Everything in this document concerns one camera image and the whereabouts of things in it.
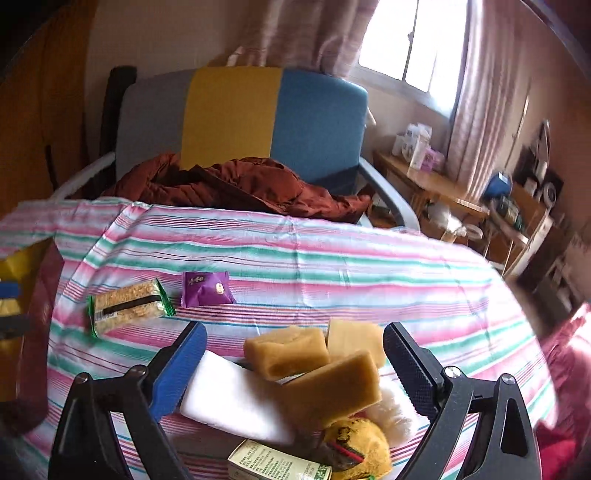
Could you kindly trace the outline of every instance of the window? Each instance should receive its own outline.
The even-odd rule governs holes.
[[[363,38],[359,67],[445,115],[456,101],[468,0],[380,0]]]

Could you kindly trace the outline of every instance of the striped bedsheet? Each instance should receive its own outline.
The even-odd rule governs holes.
[[[0,222],[0,258],[50,235],[65,266],[49,340],[49,415],[15,441],[36,478],[47,476],[74,376],[112,377],[146,364],[190,319],[207,327],[208,348],[229,359],[242,357],[245,338],[289,324],[399,320],[443,365],[477,378],[515,375],[532,424],[554,424],[554,390],[523,312],[499,275],[465,247],[321,220],[100,199],[22,203]],[[180,274],[194,270],[228,270],[238,303],[181,308]],[[87,295],[156,276],[173,299],[174,318],[90,337]],[[395,377],[389,366],[381,373]],[[134,477],[147,478],[122,415],[113,420]],[[475,423],[476,416],[467,418],[445,478],[456,476]],[[195,478],[227,478],[225,459],[239,439],[178,414],[165,417],[162,427]],[[392,478],[426,428],[425,421],[416,438],[392,450]]]

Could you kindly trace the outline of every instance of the white sponge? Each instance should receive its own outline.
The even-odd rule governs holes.
[[[180,413],[240,437],[289,445],[295,434],[281,412],[278,389],[278,384],[205,351]]]

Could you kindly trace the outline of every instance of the curtain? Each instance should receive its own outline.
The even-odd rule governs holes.
[[[297,67],[344,78],[379,0],[253,0],[227,65]]]
[[[496,165],[517,82],[522,35],[516,0],[471,0],[466,68],[447,153],[447,174],[480,198]]]

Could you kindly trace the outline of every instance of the purple candy wrapper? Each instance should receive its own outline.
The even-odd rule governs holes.
[[[236,303],[229,282],[228,272],[183,272],[181,307]]]

